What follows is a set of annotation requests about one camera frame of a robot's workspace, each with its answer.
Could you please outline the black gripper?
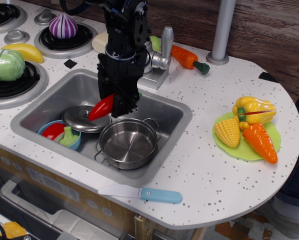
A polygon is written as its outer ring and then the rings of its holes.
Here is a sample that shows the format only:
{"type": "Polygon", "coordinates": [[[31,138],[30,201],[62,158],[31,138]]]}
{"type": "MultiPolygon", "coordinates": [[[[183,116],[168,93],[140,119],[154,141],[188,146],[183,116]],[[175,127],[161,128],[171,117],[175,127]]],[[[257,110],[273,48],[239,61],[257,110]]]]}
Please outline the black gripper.
{"type": "Polygon", "coordinates": [[[135,113],[140,100],[137,81],[147,66],[147,53],[138,52],[128,60],[115,60],[103,53],[98,54],[98,88],[100,99],[115,93],[111,116],[135,113]]]}

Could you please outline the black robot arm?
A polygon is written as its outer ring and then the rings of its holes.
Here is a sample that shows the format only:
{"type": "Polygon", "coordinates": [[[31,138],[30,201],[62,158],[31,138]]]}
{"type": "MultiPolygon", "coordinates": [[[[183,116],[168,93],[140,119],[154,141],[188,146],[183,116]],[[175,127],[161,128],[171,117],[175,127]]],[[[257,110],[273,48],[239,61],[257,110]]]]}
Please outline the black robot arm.
{"type": "Polygon", "coordinates": [[[111,116],[117,118],[137,109],[137,82],[150,61],[145,46],[151,34],[148,8],[144,0],[85,0],[74,9],[60,1],[62,10],[72,16],[90,5],[99,5],[104,11],[108,42],[105,53],[98,54],[98,86],[102,100],[113,96],[111,116]]]}

